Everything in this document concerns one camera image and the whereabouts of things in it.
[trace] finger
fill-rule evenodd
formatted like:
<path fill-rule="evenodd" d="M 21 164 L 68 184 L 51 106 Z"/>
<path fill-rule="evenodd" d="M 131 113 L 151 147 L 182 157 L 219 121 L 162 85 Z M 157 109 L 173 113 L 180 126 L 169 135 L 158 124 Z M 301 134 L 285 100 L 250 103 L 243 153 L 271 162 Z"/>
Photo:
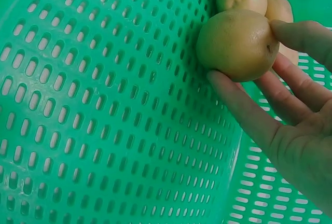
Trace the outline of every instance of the finger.
<path fill-rule="evenodd" d="M 280 53 L 273 69 L 289 85 L 294 95 L 312 111 L 318 112 L 332 99 L 332 92 L 314 82 L 310 76 Z"/>
<path fill-rule="evenodd" d="M 255 84 L 262 91 L 274 112 L 287 124 L 297 125 L 312 114 L 301 100 L 296 98 L 272 73 L 267 72 Z"/>
<path fill-rule="evenodd" d="M 212 71 L 207 78 L 243 130 L 267 152 L 282 124 L 261 109 L 226 75 Z"/>
<path fill-rule="evenodd" d="M 271 21 L 277 39 L 285 46 L 307 53 L 332 72 L 332 32 L 313 21 L 285 23 Z"/>

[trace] plastic crate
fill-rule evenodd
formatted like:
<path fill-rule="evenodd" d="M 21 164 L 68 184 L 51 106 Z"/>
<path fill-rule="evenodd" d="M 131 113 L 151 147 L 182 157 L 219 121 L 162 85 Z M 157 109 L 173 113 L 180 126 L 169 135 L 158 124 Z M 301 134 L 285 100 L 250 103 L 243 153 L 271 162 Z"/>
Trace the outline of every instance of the plastic crate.
<path fill-rule="evenodd" d="M 329 0 L 290 1 L 332 25 Z M 214 5 L 0 1 L 1 224 L 329 223 L 207 83 L 194 47 Z"/>

